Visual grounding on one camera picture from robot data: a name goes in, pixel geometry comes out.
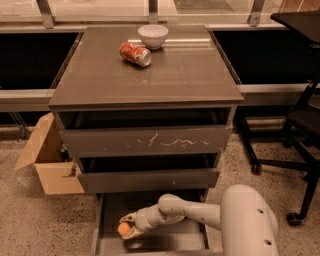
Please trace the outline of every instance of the metal post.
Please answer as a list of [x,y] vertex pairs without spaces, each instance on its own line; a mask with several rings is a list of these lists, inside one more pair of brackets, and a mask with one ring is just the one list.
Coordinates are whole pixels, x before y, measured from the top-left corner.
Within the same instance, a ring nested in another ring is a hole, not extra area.
[[158,23],[158,0],[149,0],[149,23]]
[[55,25],[55,20],[52,16],[48,0],[37,0],[37,4],[41,12],[43,25],[45,28],[53,28]]
[[259,25],[264,1],[265,0],[254,0],[252,10],[247,21],[251,27],[256,27]]

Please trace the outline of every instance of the white bowl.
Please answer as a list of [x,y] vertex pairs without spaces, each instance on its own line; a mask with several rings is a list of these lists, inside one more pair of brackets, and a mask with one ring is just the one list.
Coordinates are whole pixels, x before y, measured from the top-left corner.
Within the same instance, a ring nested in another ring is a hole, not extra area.
[[149,49],[158,49],[166,41],[169,30],[162,25],[145,25],[138,29],[142,43]]

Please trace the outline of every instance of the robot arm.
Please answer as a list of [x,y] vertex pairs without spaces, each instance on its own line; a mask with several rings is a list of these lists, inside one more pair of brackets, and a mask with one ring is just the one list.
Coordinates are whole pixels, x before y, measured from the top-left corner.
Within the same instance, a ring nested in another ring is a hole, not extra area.
[[135,224],[122,238],[132,239],[158,225],[182,221],[184,217],[221,231],[224,256],[278,256],[274,239],[278,232],[277,219],[263,197],[244,185],[228,188],[220,205],[185,201],[165,194],[158,204],[121,218],[120,223]]

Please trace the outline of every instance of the soda can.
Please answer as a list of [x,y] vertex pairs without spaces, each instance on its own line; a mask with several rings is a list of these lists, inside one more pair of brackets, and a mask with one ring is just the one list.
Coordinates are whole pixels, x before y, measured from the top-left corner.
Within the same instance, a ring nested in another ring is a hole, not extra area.
[[126,42],[120,46],[120,55],[127,61],[147,67],[151,63],[151,52],[145,47]]

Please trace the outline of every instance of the speckled floor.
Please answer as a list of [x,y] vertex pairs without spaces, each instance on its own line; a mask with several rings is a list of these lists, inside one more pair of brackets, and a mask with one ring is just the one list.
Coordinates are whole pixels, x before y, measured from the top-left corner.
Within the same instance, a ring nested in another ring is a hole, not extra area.
[[[95,226],[96,199],[91,195],[47,196],[33,167],[14,172],[25,145],[16,130],[0,129],[0,255],[90,255]],[[259,144],[259,156],[298,157],[281,144]],[[306,184],[303,174],[275,167],[263,167],[261,176],[250,173],[250,165],[238,134],[232,134],[219,166],[216,188],[210,189],[208,203],[219,203],[233,184],[257,189],[279,221],[276,238],[281,256],[320,255],[320,197],[314,197],[309,215],[300,227],[290,227],[285,215],[298,211]],[[220,232],[209,229],[214,251],[221,251]]]

